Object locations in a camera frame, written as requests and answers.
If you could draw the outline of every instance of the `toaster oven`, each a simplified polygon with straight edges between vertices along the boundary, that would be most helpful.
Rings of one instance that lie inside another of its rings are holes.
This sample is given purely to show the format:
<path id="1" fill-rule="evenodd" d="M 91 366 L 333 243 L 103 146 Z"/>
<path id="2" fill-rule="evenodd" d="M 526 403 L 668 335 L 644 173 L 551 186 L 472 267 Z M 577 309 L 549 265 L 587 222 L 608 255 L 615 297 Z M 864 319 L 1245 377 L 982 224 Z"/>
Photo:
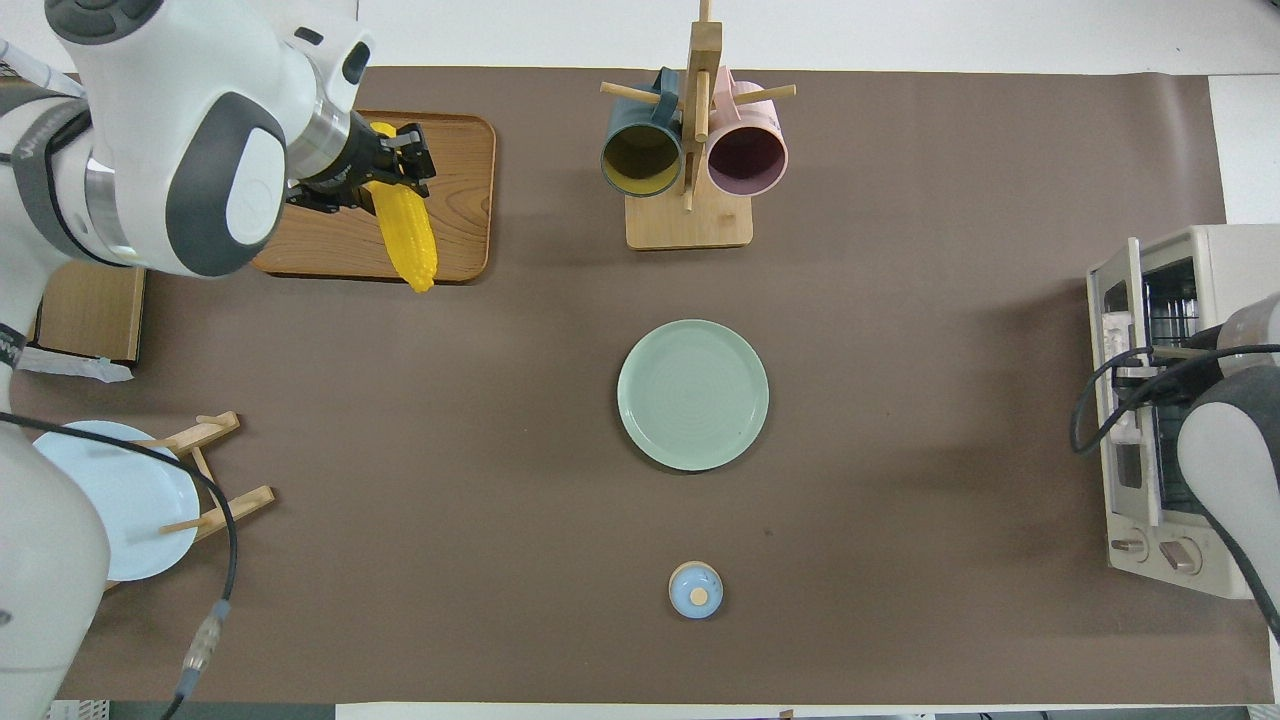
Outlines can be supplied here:
<path id="1" fill-rule="evenodd" d="M 1085 278 L 1094 366 L 1132 347 L 1174 346 L 1280 291 L 1280 225 L 1193 225 L 1125 247 Z M 1157 368 L 1121 368 L 1135 377 Z M 1106 418 L 1119 404 L 1097 386 Z M 1100 446 L 1112 568 L 1228 598 L 1252 593 L 1178 466 L 1185 409 L 1126 413 Z"/>

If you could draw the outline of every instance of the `cable connector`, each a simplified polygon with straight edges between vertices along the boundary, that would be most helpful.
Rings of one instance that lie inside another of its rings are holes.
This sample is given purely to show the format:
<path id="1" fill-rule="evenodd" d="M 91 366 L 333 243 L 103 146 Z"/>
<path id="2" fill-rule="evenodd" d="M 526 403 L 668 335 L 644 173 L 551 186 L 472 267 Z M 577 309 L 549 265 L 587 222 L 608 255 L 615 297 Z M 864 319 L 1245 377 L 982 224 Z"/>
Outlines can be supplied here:
<path id="1" fill-rule="evenodd" d="M 196 691 L 200 674 L 209 666 L 209 661 L 214 656 L 214 650 L 218 648 L 218 641 L 223 635 L 223 623 L 227 620 L 227 614 L 230 610 L 232 605 L 229 602 L 219 600 L 214 603 L 214 609 L 209 611 L 205 621 L 200 624 L 196 637 L 191 638 L 191 648 L 187 651 L 187 657 L 182 661 L 182 679 L 178 680 L 178 688 L 174 691 L 175 696 L 189 697 Z"/>

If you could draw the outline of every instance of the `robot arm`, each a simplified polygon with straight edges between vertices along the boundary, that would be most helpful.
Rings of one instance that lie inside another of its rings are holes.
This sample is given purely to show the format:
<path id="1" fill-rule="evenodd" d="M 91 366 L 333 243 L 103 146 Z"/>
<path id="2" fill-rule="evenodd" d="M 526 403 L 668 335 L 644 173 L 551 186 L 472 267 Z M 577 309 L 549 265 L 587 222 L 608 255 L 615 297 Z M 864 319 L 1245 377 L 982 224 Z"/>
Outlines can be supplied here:
<path id="1" fill-rule="evenodd" d="M 1206 391 L 1179 430 L 1178 464 L 1280 639 L 1280 368 Z"/>
<path id="2" fill-rule="evenodd" d="M 1198 333 L 1217 348 L 1280 341 L 1280 295 Z M 1280 355 L 1230 355 L 1189 374 L 1197 393 L 1178 433 L 1178 465 L 1235 557 L 1271 633 L 1280 639 Z"/>
<path id="3" fill-rule="evenodd" d="M 50 274 L 70 259 L 216 277 L 282 204 L 335 211 L 369 179 L 426 195 L 420 128 L 352 111 L 374 44 L 297 1 L 54 0 L 87 101 L 0 83 L 0 410 Z M 83 493 L 0 427 L 0 717 L 42 717 L 106 575 Z"/>

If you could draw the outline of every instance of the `plate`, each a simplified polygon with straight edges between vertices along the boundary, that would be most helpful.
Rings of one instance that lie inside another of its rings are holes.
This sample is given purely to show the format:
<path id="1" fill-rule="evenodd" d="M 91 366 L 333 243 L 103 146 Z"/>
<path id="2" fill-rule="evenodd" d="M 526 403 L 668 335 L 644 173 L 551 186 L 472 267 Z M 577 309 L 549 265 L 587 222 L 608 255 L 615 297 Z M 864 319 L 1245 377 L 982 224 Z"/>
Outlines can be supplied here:
<path id="1" fill-rule="evenodd" d="M 677 470 L 718 468 L 764 427 L 769 380 L 741 336 L 709 320 L 676 320 L 631 348 L 618 413 L 649 457 Z"/>
<path id="2" fill-rule="evenodd" d="M 106 420 L 69 423 L 127 441 L 155 439 L 147 433 Z M 160 534 L 160 528 L 195 520 L 200 498 L 191 477 L 137 452 L 100 442 L 45 433 L 32 443 L 88 496 L 111 551 L 109 580 L 141 580 L 172 568 L 196 541 L 196 529 Z M 173 452 L 156 448 L 173 457 Z"/>

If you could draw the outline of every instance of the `dark green mug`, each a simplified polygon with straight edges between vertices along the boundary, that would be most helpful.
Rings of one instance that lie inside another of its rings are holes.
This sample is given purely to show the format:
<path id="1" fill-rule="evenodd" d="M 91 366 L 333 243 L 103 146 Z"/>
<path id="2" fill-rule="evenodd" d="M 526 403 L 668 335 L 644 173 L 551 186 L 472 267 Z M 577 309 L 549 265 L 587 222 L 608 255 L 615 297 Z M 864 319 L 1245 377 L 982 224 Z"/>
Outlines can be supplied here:
<path id="1" fill-rule="evenodd" d="M 680 77 L 676 70 L 658 70 L 652 87 L 658 102 L 618 97 L 609 114 L 609 129 L 600 151 L 600 170 L 618 191 L 632 197 L 658 195 L 675 184 L 681 161 Z"/>

